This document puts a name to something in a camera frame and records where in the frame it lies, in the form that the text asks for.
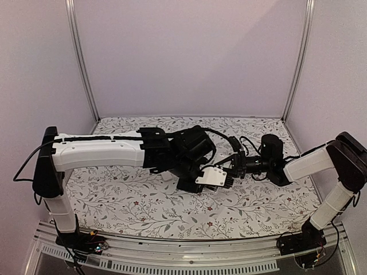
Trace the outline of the white battery cover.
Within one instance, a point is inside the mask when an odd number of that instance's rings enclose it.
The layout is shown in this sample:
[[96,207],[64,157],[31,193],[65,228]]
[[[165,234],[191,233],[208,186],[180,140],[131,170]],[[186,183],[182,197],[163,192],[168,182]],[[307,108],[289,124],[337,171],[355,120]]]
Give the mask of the white battery cover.
[[161,177],[162,177],[162,180],[164,181],[164,182],[168,182],[168,181],[170,181],[170,180],[172,180],[172,175],[171,175],[171,173],[169,173],[169,172],[162,172],[161,173]]

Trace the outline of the white remote control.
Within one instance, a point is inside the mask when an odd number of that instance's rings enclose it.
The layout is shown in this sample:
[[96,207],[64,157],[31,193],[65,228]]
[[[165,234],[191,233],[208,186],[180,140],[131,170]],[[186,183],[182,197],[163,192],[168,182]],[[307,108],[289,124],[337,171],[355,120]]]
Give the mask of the white remote control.
[[207,192],[210,192],[210,193],[213,193],[213,194],[216,194],[218,193],[219,191],[222,191],[222,190],[228,190],[230,189],[231,186],[213,186],[213,185],[205,185],[203,190],[207,191]]

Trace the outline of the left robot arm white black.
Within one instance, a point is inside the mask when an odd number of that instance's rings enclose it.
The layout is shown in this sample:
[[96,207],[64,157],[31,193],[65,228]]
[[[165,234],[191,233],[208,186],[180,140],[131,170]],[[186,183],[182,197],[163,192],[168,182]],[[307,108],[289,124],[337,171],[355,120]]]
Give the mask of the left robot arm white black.
[[226,173],[205,167],[204,158],[216,148],[206,131],[193,127],[175,133],[161,128],[140,128],[118,135],[68,135],[49,127],[37,156],[32,183],[42,197],[64,241],[79,249],[85,236],[71,203],[64,193],[64,174],[84,167],[129,166],[148,168],[153,174],[170,172],[179,179],[178,188],[198,193],[205,185],[223,186]]

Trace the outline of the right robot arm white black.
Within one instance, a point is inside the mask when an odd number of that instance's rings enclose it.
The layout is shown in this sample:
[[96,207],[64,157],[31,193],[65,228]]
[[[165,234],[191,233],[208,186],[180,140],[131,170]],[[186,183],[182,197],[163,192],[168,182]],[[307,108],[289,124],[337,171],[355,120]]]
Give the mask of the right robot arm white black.
[[[231,163],[230,167],[222,166],[226,162]],[[318,242],[326,225],[342,213],[366,184],[366,148],[360,142],[348,132],[342,132],[335,139],[300,156],[284,157],[280,138],[266,134],[261,138],[256,156],[235,153],[214,166],[216,172],[227,176],[227,182],[246,174],[265,173],[270,182],[280,187],[328,169],[336,171],[338,182],[302,225],[302,233],[296,238],[296,244],[302,250],[308,250]]]

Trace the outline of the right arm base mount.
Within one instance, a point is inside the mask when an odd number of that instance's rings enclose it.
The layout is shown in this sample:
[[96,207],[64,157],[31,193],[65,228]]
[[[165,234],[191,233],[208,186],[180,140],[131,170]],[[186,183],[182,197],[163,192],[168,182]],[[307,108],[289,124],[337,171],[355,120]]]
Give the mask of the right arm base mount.
[[281,235],[276,240],[276,247],[282,256],[321,248],[327,244],[326,238],[312,239],[302,233]]

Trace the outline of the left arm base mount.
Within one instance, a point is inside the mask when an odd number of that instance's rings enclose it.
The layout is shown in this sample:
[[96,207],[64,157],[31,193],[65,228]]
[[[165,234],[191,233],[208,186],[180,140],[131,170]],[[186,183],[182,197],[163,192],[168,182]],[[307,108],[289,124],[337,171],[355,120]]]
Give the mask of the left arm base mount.
[[94,230],[89,233],[58,233],[56,244],[84,254],[101,254],[109,248],[105,237]]

